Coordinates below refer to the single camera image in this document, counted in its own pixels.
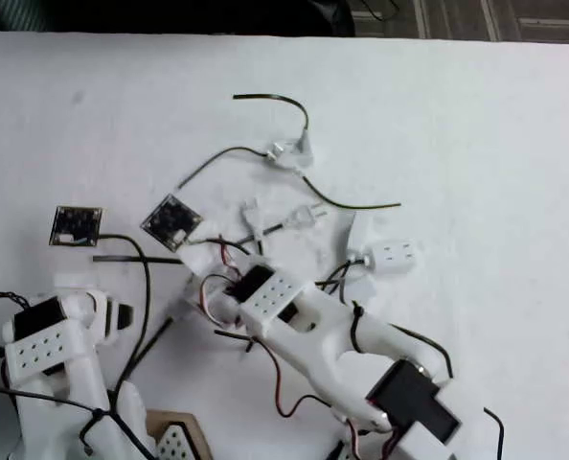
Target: floor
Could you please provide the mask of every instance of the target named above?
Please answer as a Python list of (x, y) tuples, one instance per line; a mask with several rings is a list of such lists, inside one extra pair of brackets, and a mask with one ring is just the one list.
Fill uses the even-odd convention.
[(569, 0), (350, 0), (358, 36), (569, 43)]

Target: white table surface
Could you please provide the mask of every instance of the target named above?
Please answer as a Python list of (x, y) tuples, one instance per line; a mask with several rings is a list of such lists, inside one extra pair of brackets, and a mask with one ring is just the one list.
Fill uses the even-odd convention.
[[(376, 213), (376, 233), (414, 240), (421, 262), (381, 280), (371, 309), (450, 350), (479, 406), (504, 420), (504, 458), (569, 458), (569, 46), (0, 34), (0, 290), (31, 295), (57, 273), (84, 273), (142, 306), (139, 266), (89, 262), (128, 252), (121, 243), (48, 247), (55, 207), (102, 206), (103, 231), (167, 256), (139, 223), (184, 173), (222, 148), (299, 131), (295, 109), (232, 101), (239, 92), (306, 105), (310, 175), (333, 197), (403, 203)], [(258, 195), (275, 219), (315, 201), (294, 178), (234, 156), (184, 191), (229, 222), (232, 238), (241, 229), (227, 205)], [(333, 210), (317, 229), (270, 239), (270, 253), (325, 276), (350, 218)], [(186, 272), (152, 272), (154, 329)], [(12, 312), (0, 303), (0, 328)], [(189, 314), (133, 381), (147, 407), (192, 411), (216, 459), (323, 459), (336, 421), (311, 403), (280, 419), (271, 363), (240, 347)], [(110, 380), (129, 349), (112, 351)], [(385, 366), (365, 364), (348, 366), (360, 394)], [(284, 373), (290, 406), (307, 385)], [(0, 458), (18, 434), (0, 397), (2, 413)], [(481, 421), (468, 458), (493, 459), (497, 428)]]

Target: white plug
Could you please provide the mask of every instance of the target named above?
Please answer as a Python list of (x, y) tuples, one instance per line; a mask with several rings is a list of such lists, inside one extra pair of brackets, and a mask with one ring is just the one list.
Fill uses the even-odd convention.
[(256, 198), (247, 199), (242, 204), (242, 216), (253, 232), (256, 242), (263, 240), (263, 213)]
[(308, 168), (314, 162), (307, 129), (302, 131), (299, 139), (277, 141), (267, 151), (267, 159), (279, 168), (299, 171)]
[(374, 273), (405, 273), (415, 264), (416, 258), (409, 241), (379, 241), (368, 247), (369, 268)]
[(296, 208), (283, 220), (283, 228), (294, 228), (301, 230), (303, 228), (310, 228), (316, 224), (316, 220), (322, 216), (326, 216), (323, 203), (316, 203), (311, 205), (303, 205)]

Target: black circuit board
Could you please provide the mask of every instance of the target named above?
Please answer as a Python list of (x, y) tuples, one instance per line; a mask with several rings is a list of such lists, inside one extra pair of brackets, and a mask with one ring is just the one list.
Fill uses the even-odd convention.
[(198, 213), (174, 195), (167, 195), (142, 222), (142, 228), (171, 252), (175, 252), (201, 221), (202, 217)]
[(102, 208), (57, 206), (51, 246), (95, 246), (100, 234)]

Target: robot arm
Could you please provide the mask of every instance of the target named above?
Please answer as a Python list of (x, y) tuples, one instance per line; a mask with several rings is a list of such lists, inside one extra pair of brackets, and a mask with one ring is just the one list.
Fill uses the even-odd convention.
[(358, 320), (363, 352), (394, 361), (366, 397), (355, 393), (337, 370), (353, 350), (353, 311), (313, 283), (284, 270), (256, 264), (231, 289), (249, 334), (303, 374), (339, 418), (377, 432), (396, 429), (390, 458), (447, 460), (455, 453), (474, 410), (455, 380), (444, 382), (441, 354), (370, 314)]
[[(96, 347), (116, 340), (119, 328), (130, 325), (128, 313), (128, 307), (104, 293), (86, 290), (54, 295), (17, 314), (4, 326), (11, 388), (109, 410)], [(14, 459), (74, 458), (68, 453), (79, 448), (79, 432), (91, 413), (27, 398), (19, 398), (17, 406), (23, 443)], [(128, 382), (121, 389), (118, 406), (140, 441), (154, 450), (154, 441), (146, 433), (146, 410)], [(86, 439), (101, 458), (144, 458), (109, 418), (103, 418), (99, 429), (90, 430)]]

